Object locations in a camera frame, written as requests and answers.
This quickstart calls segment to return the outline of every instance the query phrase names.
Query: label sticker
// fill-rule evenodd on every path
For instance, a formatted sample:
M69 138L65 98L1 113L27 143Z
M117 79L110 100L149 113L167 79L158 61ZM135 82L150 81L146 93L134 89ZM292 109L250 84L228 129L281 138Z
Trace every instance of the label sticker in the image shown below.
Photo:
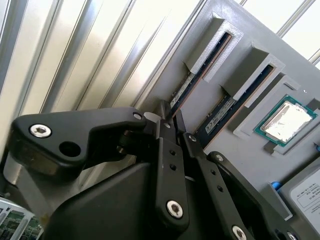
M221 107L221 109L217 112L217 114L211 119L208 125L205 127L205 131L209 134L212 129L217 125L217 123L224 117L224 115L228 112L231 106L236 102L232 97L230 97L225 104Z
M174 96L174 98L172 99L170 106L171 108L174 107L174 105L176 105L176 103L178 102L179 98L181 97L181 95L184 93L184 91L186 90L186 88L188 87L188 85L191 83L191 80L194 78L195 74L193 73L189 73L189 76L186 78L185 82L183 83L182 87L179 89L179 91L177 92L177 94Z
M320 234L320 169L293 188L290 196Z

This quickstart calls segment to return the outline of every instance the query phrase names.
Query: ram module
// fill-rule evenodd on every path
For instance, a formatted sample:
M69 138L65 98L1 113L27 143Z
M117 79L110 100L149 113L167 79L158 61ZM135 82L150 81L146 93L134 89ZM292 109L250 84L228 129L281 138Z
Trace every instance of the ram module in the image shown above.
M197 139L199 139L202 148L205 148L224 128L228 121L246 103L248 98L273 72L273 70L273 66L267 65L238 101L235 101L228 93L225 94L194 134Z
M10 240L24 216L23 212L15 210L9 212L3 223L0 225L0 240Z
M42 230L38 219L34 216L30 219L19 240L36 240Z
M231 40L232 36L229 33L225 33L220 41L216 44L216 46L211 51L209 57L205 60L200 70L193 74L191 72L186 76L183 84L179 87L179 90L173 94L173 98L170 102L172 116L174 116L181 108L183 103L186 101L190 93L195 89L199 81L206 75L206 73L210 70L212 65L216 62L222 51L228 45L228 42Z

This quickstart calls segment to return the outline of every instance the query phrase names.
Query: green circuit board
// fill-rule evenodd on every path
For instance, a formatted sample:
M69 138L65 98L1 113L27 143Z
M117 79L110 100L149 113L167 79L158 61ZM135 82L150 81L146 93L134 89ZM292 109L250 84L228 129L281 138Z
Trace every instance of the green circuit board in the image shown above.
M10 240L24 216L23 212L12 210L0 225L0 240Z
M31 218L19 240L36 240L41 232L41 226L36 217Z

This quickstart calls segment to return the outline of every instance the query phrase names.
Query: metal bolt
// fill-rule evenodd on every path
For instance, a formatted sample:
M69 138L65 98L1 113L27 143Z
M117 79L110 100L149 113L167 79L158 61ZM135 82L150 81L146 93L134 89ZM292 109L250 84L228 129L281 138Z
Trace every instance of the metal bolt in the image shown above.
M116 146L116 151L120 154L126 154L126 150L121 146Z
M170 200L166 203L166 209L169 214L176 219L182 218L184 214L180 204L173 200Z
M219 154L216 154L215 157L220 161L220 162L223 162L224 161L224 158L219 155Z
M293 235L291 232L287 232L287 234L288 234L288 236L289 236L289 238L291 239L291 240L297 240L297 238L295 237L295 235Z
M51 129L43 124L35 124L30 127L30 133L37 138L47 138L51 135Z
M232 227L232 232L235 235L237 240L247 240L245 232L238 226L234 225Z
M171 128L171 126L170 126L170 124L169 123L164 123L164 125L168 128L168 129L170 129Z
M189 138L192 140L192 142L196 142L197 141L197 139L192 135L189 135Z
M138 120L142 119L142 116L139 113L134 113L133 116Z

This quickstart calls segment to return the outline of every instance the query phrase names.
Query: circular hole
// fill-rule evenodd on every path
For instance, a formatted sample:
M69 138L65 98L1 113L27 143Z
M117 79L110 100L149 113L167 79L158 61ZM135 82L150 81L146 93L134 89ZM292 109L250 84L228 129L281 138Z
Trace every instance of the circular hole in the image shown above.
M170 124L169 123L164 123L164 125L168 128L168 129L170 129L171 128L171 126L170 126Z
M240 230L237 230L237 231L236 231L236 234L237 234L240 238L243 237L242 231L240 231Z
M286 236L282 232L280 232L278 229L276 229L274 232L279 240L287 240Z
M176 152L175 152L175 151L173 151L173 150L170 150L169 152L170 152L170 154L171 154L171 155L173 155L173 156L175 156L175 155L176 155Z
M44 127L39 126L36 128L36 131L37 133L44 134L47 130Z
M174 165L174 164L170 164L170 168L171 168L173 171L175 171L175 170L177 169L176 165Z
M134 112L134 113L133 113L133 116L134 116L136 119L138 119L138 120L141 120L141 119L142 119L142 116L141 116L139 113L137 113L137 112Z
M223 189L221 186L218 185L216 188L217 188L220 192L222 192L222 193L224 192L224 189Z
M60 152L67 157L76 157L81 153L81 148L78 144L72 141L64 141L59 145Z
M172 211L174 211L175 213L178 213L178 212L179 212L179 207L178 207L177 205L175 205L175 204L173 204L173 205L171 206L171 209L172 209Z

